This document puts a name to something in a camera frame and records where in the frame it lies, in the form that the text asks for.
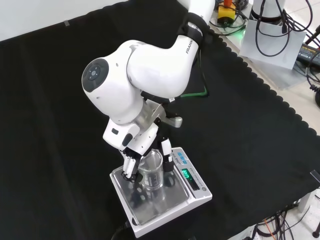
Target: digital scale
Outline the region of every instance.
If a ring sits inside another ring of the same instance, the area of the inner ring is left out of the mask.
[[[123,167],[110,174],[134,235],[142,235],[208,202],[212,194],[181,147],[172,148],[174,170],[163,173],[162,186],[143,188],[127,181]]]

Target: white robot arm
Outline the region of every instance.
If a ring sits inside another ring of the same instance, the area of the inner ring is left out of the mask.
[[[208,24],[215,0],[190,0],[187,5],[189,13],[200,16]],[[188,25],[201,33],[194,24]],[[184,35],[179,35],[169,49],[129,40],[111,55],[97,58],[85,68],[83,90],[110,117],[103,139],[120,150],[124,175],[129,180],[135,180],[140,158],[148,153],[157,136],[156,120],[174,127],[182,123],[180,117],[167,117],[160,104],[145,101],[141,92],[167,99],[181,95],[187,87],[198,48],[193,39]],[[163,155],[168,156],[170,141],[164,139],[162,147]]]

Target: white wall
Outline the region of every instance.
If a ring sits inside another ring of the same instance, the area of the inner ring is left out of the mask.
[[[126,0],[0,0],[0,41]]]

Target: electronic device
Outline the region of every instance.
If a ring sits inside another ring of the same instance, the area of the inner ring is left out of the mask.
[[[232,24],[235,17],[236,6],[232,3],[232,0],[224,0],[223,6],[218,7],[217,23],[222,25]]]
[[[300,51],[298,53],[298,56],[296,58],[297,61],[305,64],[306,66],[310,63],[311,58],[317,54],[320,50],[317,48],[314,48],[312,46],[308,46],[307,44],[302,44]],[[317,55],[312,60],[311,67],[320,68],[320,55]]]
[[[172,148],[174,170],[165,172],[163,185],[145,189],[124,180],[122,167],[111,180],[137,238],[208,202],[212,194],[181,147]]]

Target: orange cable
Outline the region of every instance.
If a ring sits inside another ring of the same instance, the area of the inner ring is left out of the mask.
[[[269,228],[269,225],[268,225],[266,219],[264,219],[264,223],[265,223],[266,227],[268,228],[268,231],[269,231],[269,233],[271,234],[271,236],[273,237],[273,239],[276,240],[275,236],[272,234],[272,232],[271,232],[271,230],[270,230],[270,228]]]

